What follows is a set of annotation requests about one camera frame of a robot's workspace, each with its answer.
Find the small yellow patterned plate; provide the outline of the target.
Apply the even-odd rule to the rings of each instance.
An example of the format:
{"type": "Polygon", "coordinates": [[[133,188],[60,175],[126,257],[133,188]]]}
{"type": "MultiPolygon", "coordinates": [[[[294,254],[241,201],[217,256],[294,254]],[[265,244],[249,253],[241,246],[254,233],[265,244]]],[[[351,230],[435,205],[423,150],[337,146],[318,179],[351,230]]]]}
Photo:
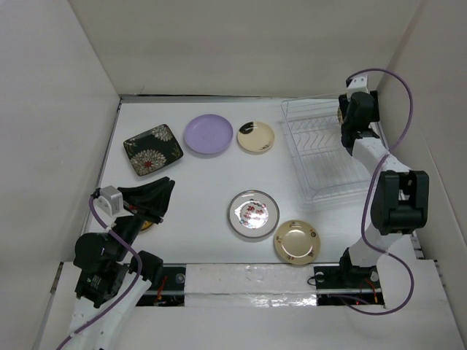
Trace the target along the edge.
{"type": "Polygon", "coordinates": [[[143,224],[143,226],[141,227],[141,230],[140,230],[140,231],[141,231],[141,232],[144,232],[144,231],[148,230],[152,225],[153,225],[152,222],[150,222],[150,221],[145,221],[144,224],[143,224]]]}

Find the black floral rectangular plate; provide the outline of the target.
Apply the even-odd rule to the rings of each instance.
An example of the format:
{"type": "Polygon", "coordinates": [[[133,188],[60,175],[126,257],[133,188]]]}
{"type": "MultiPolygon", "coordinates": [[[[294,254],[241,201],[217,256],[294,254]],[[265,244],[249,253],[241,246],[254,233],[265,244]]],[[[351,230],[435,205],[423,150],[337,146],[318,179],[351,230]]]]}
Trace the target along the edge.
{"type": "Polygon", "coordinates": [[[167,124],[161,124],[123,142],[123,148],[137,176],[146,176],[181,159],[180,143],[167,124]]]}

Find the lilac round plate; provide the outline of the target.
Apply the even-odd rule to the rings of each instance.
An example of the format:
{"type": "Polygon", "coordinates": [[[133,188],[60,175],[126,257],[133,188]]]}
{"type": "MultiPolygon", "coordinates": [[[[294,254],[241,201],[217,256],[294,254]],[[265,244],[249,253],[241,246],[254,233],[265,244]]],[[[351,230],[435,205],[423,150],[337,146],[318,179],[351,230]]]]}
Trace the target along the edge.
{"type": "Polygon", "coordinates": [[[230,146],[234,129],[227,119],[218,114],[203,114],[186,125],[183,137],[194,152],[216,155],[230,146]]]}

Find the white plate with red characters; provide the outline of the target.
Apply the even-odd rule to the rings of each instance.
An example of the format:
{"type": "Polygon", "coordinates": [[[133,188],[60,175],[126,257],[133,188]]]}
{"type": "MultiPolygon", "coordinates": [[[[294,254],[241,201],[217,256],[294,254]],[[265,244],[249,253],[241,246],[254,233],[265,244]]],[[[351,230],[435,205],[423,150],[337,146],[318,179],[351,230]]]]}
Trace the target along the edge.
{"type": "Polygon", "coordinates": [[[229,203],[227,218],[231,228],[241,237],[259,240],[272,234],[278,226],[277,202],[267,193],[247,190],[229,203]]]}

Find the cream plate with black patch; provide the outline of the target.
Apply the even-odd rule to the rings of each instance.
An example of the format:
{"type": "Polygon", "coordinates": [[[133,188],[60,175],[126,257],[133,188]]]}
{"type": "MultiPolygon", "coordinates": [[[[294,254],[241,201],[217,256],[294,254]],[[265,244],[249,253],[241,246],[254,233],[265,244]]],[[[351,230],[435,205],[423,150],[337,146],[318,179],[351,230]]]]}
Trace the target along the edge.
{"type": "Polygon", "coordinates": [[[264,122],[252,121],[243,124],[237,131],[239,146],[251,153],[264,153],[274,145],[275,133],[264,122]]]}

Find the cream plate with small flowers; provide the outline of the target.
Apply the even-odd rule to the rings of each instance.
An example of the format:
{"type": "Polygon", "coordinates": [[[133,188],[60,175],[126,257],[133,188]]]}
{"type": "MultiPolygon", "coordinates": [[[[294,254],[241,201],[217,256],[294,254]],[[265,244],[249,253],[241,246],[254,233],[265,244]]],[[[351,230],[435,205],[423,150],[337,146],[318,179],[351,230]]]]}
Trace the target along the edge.
{"type": "Polygon", "coordinates": [[[274,248],[286,263],[308,265],[320,253],[320,236],[309,223],[289,220],[282,223],[274,234],[274,248]]]}

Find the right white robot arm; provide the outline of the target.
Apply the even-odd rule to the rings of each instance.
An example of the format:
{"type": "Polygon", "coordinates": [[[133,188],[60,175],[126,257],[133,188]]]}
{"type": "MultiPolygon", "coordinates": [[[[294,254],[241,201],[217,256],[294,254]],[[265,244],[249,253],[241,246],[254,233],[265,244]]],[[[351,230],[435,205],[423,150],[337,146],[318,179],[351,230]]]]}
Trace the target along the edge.
{"type": "Polygon", "coordinates": [[[403,235],[428,221],[429,176],[404,165],[371,128],[379,121],[376,93],[338,97],[341,143],[371,174],[359,240],[344,251],[337,278],[357,287],[376,271],[379,258],[403,235]]]}

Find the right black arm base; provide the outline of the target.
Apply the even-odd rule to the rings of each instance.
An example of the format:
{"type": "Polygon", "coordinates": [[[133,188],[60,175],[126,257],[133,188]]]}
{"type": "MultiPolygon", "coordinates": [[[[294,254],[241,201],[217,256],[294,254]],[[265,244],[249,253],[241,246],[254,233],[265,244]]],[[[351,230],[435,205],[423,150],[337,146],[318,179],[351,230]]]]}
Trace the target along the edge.
{"type": "Polygon", "coordinates": [[[375,267],[343,276],[337,265],[316,265],[306,282],[315,288],[319,306],[383,306],[385,303],[375,267]]]}

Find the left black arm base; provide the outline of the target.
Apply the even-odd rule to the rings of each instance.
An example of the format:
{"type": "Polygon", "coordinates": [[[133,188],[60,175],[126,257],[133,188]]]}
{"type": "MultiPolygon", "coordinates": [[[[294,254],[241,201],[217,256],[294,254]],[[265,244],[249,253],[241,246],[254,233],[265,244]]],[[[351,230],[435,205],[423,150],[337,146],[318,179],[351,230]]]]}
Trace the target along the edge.
{"type": "Polygon", "coordinates": [[[186,265],[165,265],[158,284],[139,299],[138,307],[178,307],[185,304],[186,265]]]}

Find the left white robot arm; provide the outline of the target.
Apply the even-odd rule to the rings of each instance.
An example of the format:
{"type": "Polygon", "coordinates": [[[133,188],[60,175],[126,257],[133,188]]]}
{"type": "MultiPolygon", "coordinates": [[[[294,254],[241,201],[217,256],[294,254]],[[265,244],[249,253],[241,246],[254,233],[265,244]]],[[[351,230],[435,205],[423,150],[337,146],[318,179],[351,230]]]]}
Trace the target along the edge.
{"type": "Polygon", "coordinates": [[[174,186],[165,176],[138,187],[100,187],[90,195],[90,213],[103,230],[82,234],[74,245],[80,275],[69,334],[59,349],[113,349],[143,294],[165,286],[163,260],[132,245],[145,223],[162,223],[174,186]]]}

